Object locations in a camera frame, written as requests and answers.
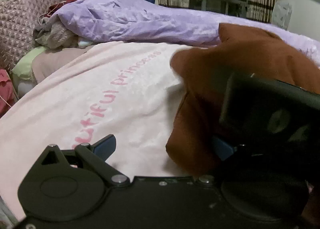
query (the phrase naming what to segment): purple blanket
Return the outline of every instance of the purple blanket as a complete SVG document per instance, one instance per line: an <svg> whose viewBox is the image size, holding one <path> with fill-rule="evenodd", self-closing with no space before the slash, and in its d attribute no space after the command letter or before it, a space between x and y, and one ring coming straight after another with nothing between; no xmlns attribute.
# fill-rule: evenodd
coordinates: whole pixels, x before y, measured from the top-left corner
<svg viewBox="0 0 320 229"><path fill-rule="evenodd" d="M95 42L152 41L212 46L220 42L219 23L262 28L279 35L320 66L320 43L271 24L189 9L166 8L144 0L78 0L64 5L57 17L75 34Z"/></svg>

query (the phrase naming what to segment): bed sheet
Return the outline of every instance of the bed sheet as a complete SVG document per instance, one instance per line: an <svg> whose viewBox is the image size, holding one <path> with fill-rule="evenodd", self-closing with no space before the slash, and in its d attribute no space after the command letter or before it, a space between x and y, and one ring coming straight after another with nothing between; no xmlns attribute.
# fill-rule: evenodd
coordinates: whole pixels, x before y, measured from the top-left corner
<svg viewBox="0 0 320 229"><path fill-rule="evenodd" d="M126 174L180 176L165 145L184 93L166 43L99 44L27 93L0 119L0 196L17 219L17 189L48 144L71 149L108 134L117 149L107 163Z"/></svg>

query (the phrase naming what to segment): quilted headboard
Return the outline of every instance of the quilted headboard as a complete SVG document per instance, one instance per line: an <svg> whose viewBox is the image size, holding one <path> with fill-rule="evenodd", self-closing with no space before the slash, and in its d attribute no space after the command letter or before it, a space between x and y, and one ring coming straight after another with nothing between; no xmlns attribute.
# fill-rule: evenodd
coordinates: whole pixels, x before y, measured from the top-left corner
<svg viewBox="0 0 320 229"><path fill-rule="evenodd" d="M39 15L63 0L0 1L0 66L10 72L31 48Z"/></svg>

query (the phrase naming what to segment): red cloth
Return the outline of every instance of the red cloth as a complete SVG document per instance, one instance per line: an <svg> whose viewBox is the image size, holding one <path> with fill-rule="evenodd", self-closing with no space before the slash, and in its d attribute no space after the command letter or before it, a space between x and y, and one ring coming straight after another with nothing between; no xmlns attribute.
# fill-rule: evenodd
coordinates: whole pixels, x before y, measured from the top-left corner
<svg viewBox="0 0 320 229"><path fill-rule="evenodd" d="M63 7L66 4L69 4L69 3L72 3L72 2L75 2L75 1L77 1L77 0L65 0L65 1L62 1L62 2L60 2L58 4L50 6L49 9L48 9L48 13L46 15L44 15L44 17L50 18L53 15L53 13L55 13L58 9L60 9L61 7Z"/></svg>
<svg viewBox="0 0 320 229"><path fill-rule="evenodd" d="M4 69L0 69L0 96L11 106L14 105L14 93L12 82ZM0 98L0 117L2 117L10 107Z"/></svg>

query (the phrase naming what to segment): screw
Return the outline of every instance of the screw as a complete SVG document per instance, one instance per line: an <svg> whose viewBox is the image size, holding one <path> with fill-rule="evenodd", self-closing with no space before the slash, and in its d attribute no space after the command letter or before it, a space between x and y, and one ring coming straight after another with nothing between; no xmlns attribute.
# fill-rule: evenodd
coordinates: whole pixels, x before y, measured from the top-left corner
<svg viewBox="0 0 320 229"><path fill-rule="evenodd" d="M204 183L204 184L210 184L214 181L214 176L211 175L203 175L199 177L199 181Z"/></svg>
<svg viewBox="0 0 320 229"><path fill-rule="evenodd" d="M127 177L122 175L122 174L118 174L118 175L114 175L111 177L111 180L114 182L114 183L124 183L127 181Z"/></svg>
<svg viewBox="0 0 320 229"><path fill-rule="evenodd" d="M27 224L26 229L36 229L35 225L33 224Z"/></svg>

